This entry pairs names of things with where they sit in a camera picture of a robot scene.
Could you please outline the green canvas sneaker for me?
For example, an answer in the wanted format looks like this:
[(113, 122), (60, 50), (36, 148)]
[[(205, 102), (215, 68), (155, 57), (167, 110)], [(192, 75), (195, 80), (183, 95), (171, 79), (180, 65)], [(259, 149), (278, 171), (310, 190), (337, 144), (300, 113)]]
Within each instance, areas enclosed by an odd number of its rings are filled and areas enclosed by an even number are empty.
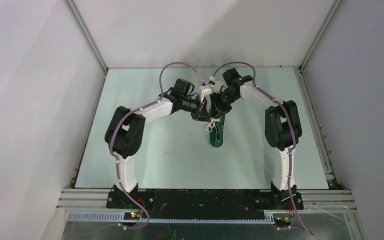
[(219, 149), (222, 147), (224, 143), (224, 125), (225, 125), (226, 116), (222, 116), (222, 129), (213, 129), (212, 132), (208, 133), (208, 141), (209, 145), (212, 148)]

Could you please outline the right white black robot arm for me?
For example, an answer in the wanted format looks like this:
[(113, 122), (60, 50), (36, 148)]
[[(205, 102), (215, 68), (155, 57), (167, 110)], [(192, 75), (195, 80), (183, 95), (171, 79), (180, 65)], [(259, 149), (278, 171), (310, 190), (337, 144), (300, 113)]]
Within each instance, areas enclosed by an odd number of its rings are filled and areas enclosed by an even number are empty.
[(267, 143), (278, 150), (270, 183), (270, 201), (277, 209), (288, 207), (296, 210), (299, 198), (294, 179), (294, 157), (303, 133), (297, 104), (293, 100), (283, 101), (274, 97), (257, 85), (254, 75), (241, 76), (235, 68), (226, 70), (222, 77), (225, 85), (220, 85), (214, 75), (210, 77), (214, 84), (210, 114), (215, 119), (208, 127), (210, 146), (222, 146), (225, 115), (235, 101), (243, 99), (257, 107), (265, 107), (264, 136)]

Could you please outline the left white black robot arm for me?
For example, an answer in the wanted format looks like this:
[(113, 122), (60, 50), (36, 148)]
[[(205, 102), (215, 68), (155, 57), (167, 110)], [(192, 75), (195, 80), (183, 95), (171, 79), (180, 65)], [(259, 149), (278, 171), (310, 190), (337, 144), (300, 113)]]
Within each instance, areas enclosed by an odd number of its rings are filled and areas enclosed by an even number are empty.
[(134, 155), (142, 145), (146, 124), (179, 111), (190, 113), (194, 121), (211, 122), (206, 97), (213, 93), (213, 88), (202, 85), (198, 92), (190, 93), (194, 88), (191, 82), (179, 78), (173, 87), (161, 92), (156, 100), (135, 109), (119, 106), (115, 110), (104, 140), (116, 160), (115, 185), (122, 190), (118, 201), (125, 208), (133, 208), (138, 202), (138, 194), (133, 191), (138, 185)]

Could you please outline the white shoelace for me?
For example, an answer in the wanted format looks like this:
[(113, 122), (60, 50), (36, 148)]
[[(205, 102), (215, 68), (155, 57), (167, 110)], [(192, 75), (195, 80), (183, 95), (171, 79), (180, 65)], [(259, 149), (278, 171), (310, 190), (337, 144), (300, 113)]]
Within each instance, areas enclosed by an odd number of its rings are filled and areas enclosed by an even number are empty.
[(208, 133), (211, 133), (214, 129), (222, 129), (223, 128), (223, 123), (222, 123), (222, 117), (220, 118), (211, 118), (210, 122), (208, 122), (205, 126), (205, 130)]

